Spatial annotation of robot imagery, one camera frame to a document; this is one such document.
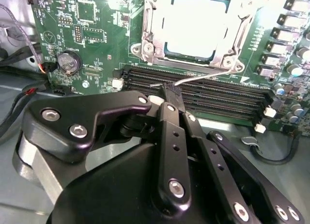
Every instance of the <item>green circuit board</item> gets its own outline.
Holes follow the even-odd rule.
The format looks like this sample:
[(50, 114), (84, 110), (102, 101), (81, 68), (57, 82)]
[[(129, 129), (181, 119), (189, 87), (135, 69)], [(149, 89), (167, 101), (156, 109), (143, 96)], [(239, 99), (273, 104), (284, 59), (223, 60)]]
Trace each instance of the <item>green circuit board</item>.
[[(261, 7), (249, 29), (239, 60), (245, 70), (239, 74), (216, 77), (216, 80), (242, 84), (257, 88), (272, 88), (281, 83), (285, 94), (279, 95), (283, 104), (269, 129), (281, 130), (289, 124), (286, 113), (292, 104), (299, 103), (304, 114), (298, 120), (303, 134), (310, 136), (310, 63), (297, 57), (300, 47), (309, 47), (310, 41), (305, 34), (309, 31), (308, 13), (292, 12), (285, 9), (287, 0), (268, 0)], [(76, 52), (82, 59), (82, 69), (73, 76), (57, 69), (49, 73), (53, 85), (71, 87), (72, 92), (80, 95), (116, 92), (112, 87), (114, 69), (125, 65), (143, 66), (172, 73), (190, 76), (199, 75), (193, 71), (159, 65), (147, 65), (130, 52), (130, 46), (141, 42), (144, 0), (37, 0), (32, 5), (36, 29), (41, 37), (45, 62), (55, 62), (57, 55), (64, 50)], [(263, 55), (268, 53), (267, 45), (272, 40), (280, 15), (294, 15), (307, 19), (307, 23), (297, 31), (298, 37), (292, 42), (291, 49), (282, 57), (280, 66), (272, 76), (259, 74), (258, 68), (264, 65)], [(303, 74), (293, 77), (287, 67), (297, 64)], [(221, 121), (238, 122), (233, 119), (196, 113), (197, 116)]]

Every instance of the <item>gray wire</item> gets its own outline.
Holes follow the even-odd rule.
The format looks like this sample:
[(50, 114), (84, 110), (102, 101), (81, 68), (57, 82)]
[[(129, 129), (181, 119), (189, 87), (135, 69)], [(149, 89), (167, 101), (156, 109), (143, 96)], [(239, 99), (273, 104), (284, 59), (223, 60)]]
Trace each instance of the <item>gray wire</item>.
[(35, 51), (35, 49), (34, 49), (32, 43), (31, 43), (30, 39), (28, 38), (28, 36), (27, 36), (25, 30), (21, 27), (21, 25), (19, 24), (18, 20), (17, 20), (17, 19), (15, 18), (15, 16), (13, 15), (13, 13), (10, 11), (9, 8), (7, 8), (6, 6), (4, 6), (4, 5), (1, 4), (1, 3), (0, 3), (0, 8), (3, 9), (3, 10), (5, 10), (5, 11), (9, 14), (9, 16), (10, 16), (11, 19), (12, 19), (12, 21), (15, 23), (15, 25), (18, 27), (18, 29), (19, 29), (19, 30), (21, 31), (21, 33), (23, 34), (23, 36), (24, 36), (24, 38), (25, 38), (25, 40), (26, 40), (26, 42), (27, 42), (27, 45), (29, 46), (31, 52), (33, 53), (33, 55), (34, 55), (34, 57), (35, 57), (37, 63), (38, 63), (38, 64), (42, 64), (42, 63), (41, 63), (41, 60), (40, 60), (40, 58), (39, 58), (39, 55), (38, 55), (37, 52)]
[(210, 78), (210, 77), (213, 77), (213, 76), (225, 75), (225, 74), (229, 74), (230, 71), (231, 71), (231, 69), (228, 70), (228, 71), (224, 71), (224, 72), (220, 72), (220, 73), (215, 73), (215, 74), (208, 74), (208, 75), (200, 75), (200, 76), (196, 76), (196, 77), (190, 77), (190, 78), (187, 78), (187, 79), (183, 79), (183, 80), (179, 80), (177, 82), (174, 82), (173, 85), (174, 86), (178, 86), (178, 85), (180, 85), (182, 83), (185, 83), (185, 82), (201, 80), (201, 79), (207, 79), (207, 78)]

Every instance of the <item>red wire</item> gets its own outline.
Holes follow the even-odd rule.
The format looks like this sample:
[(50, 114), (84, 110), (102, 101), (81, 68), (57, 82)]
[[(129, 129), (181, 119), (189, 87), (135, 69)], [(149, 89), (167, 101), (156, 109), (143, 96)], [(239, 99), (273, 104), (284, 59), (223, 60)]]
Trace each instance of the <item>red wire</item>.
[(30, 95), (32, 93), (35, 93), (36, 89), (35, 88), (31, 88), (28, 91), (25, 92), (26, 95)]

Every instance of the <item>cpu socket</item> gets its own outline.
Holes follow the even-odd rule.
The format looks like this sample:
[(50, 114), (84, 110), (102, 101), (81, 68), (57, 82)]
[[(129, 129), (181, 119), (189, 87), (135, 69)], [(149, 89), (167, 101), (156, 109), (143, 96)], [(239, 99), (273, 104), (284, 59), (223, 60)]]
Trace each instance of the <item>cpu socket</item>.
[(238, 56), (258, 8), (256, 0), (145, 0), (141, 43), (131, 52), (148, 64), (241, 72)]

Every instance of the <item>motherboard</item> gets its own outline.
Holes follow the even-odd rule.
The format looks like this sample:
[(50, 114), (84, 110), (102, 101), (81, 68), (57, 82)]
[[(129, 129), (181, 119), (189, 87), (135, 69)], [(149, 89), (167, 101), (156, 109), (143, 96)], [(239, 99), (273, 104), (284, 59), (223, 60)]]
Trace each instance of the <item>motherboard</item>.
[(210, 74), (182, 85), (197, 117), (310, 136), (310, 0), (27, 2), (55, 87), (152, 95)]

